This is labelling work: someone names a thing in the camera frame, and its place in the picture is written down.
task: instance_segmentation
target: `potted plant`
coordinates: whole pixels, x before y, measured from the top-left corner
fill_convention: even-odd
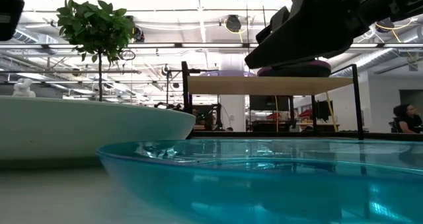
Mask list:
[[[82,61],[91,54],[92,62],[98,60],[99,100],[102,101],[102,57],[107,57],[109,65],[119,60],[120,52],[128,46],[133,37],[134,23],[124,16],[126,9],[113,10],[111,3],[99,0],[98,5],[85,2],[78,4],[66,0],[65,6],[58,9],[60,36],[75,45],[82,55]]]

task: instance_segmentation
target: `ceiling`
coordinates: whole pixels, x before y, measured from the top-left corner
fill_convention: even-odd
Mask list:
[[[59,28],[50,26],[50,21],[57,21],[56,9],[64,5],[65,0],[25,0],[24,13],[19,22],[19,28],[31,34],[47,34],[55,38],[59,43],[65,43],[59,37]],[[90,1],[96,4],[97,0],[74,0],[82,3]],[[255,36],[264,25],[268,23],[272,15],[284,6],[291,7],[291,0],[103,0],[112,3],[114,8],[125,8],[127,15],[134,16],[135,23],[142,28],[147,43],[163,42],[250,42],[256,43]],[[234,34],[227,31],[222,22],[228,15],[238,15],[245,32]],[[409,20],[398,22],[397,26],[409,23]],[[419,25],[420,17],[412,21],[406,28],[398,30],[399,34],[406,32],[412,27]],[[393,39],[391,33],[375,33],[372,37],[360,36],[355,42],[380,42]],[[70,50],[61,50],[55,56],[40,54],[34,51],[8,51],[9,53],[28,59],[34,63],[47,67],[48,63],[57,64],[55,69],[70,70],[73,68],[98,69],[96,63],[88,59],[82,62],[77,56],[71,56]],[[165,65],[173,69],[180,69],[180,62],[187,61],[190,67],[198,69],[218,69],[223,54],[248,53],[247,50],[183,50],[183,49],[144,49],[134,50],[137,57],[125,64],[125,69],[135,69],[141,73],[109,73],[107,79],[115,81],[143,81],[142,83],[125,84],[139,96],[147,95],[152,98],[145,104],[153,104],[165,101],[166,93],[163,91],[166,84],[152,85],[152,81],[163,82],[166,80],[161,70]],[[357,54],[345,53],[328,60],[336,67],[357,56]],[[174,82],[182,81],[180,75],[173,74]],[[95,78],[82,75],[72,77],[70,80],[93,80]],[[182,86],[174,88],[170,86],[171,94],[175,102],[180,102]],[[198,103],[210,103],[215,101],[215,96],[200,96],[194,99]]]

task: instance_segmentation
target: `computer monitor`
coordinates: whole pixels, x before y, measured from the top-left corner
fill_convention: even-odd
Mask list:
[[[289,97],[276,96],[278,98],[278,110],[289,111]],[[250,95],[250,110],[276,111],[275,96]]]

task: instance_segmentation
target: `white column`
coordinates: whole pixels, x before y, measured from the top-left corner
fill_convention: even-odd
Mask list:
[[[244,56],[242,54],[225,54],[222,57],[220,70],[244,71]],[[226,129],[245,131],[245,96],[220,95],[221,120]]]

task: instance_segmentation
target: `black metal frame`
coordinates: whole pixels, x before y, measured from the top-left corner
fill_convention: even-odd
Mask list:
[[[358,85],[358,70],[357,65],[352,64],[342,69],[339,69],[332,74],[338,73],[348,68],[352,68],[352,84],[354,87],[354,102],[356,105],[356,119],[357,119],[357,132],[321,132],[317,129],[317,111],[315,104],[315,95],[311,96],[311,106],[313,109],[313,132],[312,133],[299,133],[299,132],[207,132],[207,131],[193,131],[190,137],[342,137],[342,138],[354,138],[359,140],[364,139],[387,139],[396,141],[423,141],[423,135],[410,135],[401,133],[364,133],[363,130],[363,118],[362,108],[360,104],[360,89]],[[188,64],[182,62],[182,82],[184,90],[184,111],[192,114],[192,94],[188,91],[188,76],[190,76],[190,70]],[[293,111],[293,97],[289,98],[289,110],[291,119],[294,118]],[[293,127],[295,127],[295,118],[292,119]]]

